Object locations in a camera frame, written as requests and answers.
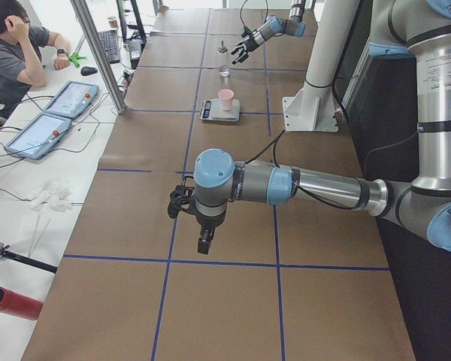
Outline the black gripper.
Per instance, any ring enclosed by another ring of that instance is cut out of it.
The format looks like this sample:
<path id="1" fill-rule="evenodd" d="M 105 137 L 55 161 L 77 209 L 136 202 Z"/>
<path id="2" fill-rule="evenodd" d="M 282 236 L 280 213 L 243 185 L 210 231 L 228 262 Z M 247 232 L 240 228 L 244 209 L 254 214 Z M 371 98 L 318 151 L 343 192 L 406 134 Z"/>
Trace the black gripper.
<path id="1" fill-rule="evenodd" d="M 262 44 L 262 36 L 259 32 L 252 32 L 245 37 L 243 42 L 235 45 L 231 54 L 238 54 L 236 58 L 232 61 L 233 65 L 244 62 L 248 57 L 249 53 L 245 51 L 254 51 Z"/>
<path id="2" fill-rule="evenodd" d="M 197 250 L 199 253 L 209 253 L 215 233 L 214 227 L 218 227 L 224 222 L 226 218 L 226 208 L 197 208 L 195 218 L 202 226 L 198 237 Z"/>

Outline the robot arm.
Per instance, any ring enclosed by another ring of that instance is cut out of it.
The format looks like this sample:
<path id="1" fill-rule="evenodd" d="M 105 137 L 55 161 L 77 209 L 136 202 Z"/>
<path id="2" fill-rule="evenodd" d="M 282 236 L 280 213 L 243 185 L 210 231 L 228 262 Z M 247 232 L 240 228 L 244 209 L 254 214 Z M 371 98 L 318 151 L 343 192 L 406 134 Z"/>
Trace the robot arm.
<path id="1" fill-rule="evenodd" d="M 451 1 L 375 1 L 372 57 L 416 60 L 419 173 L 411 182 L 343 177 L 209 149 L 195 161 L 188 212 L 207 253 L 229 202 L 283 205 L 294 197 L 382 217 L 451 252 Z"/>
<path id="2" fill-rule="evenodd" d="M 239 42 L 231 52 L 232 56 L 236 56 L 232 60 L 232 64 L 244 62 L 249 54 L 262 46 L 266 41 L 273 37 L 281 35 L 289 35 L 300 38 L 304 35 L 306 24 L 302 22 L 305 12 L 306 1 L 293 1 L 287 19 L 280 18 L 276 15 L 267 15 L 264 23 L 257 29 L 251 30 L 246 26 L 242 18 L 242 10 L 240 9 L 240 20 L 242 22 L 242 41 Z"/>

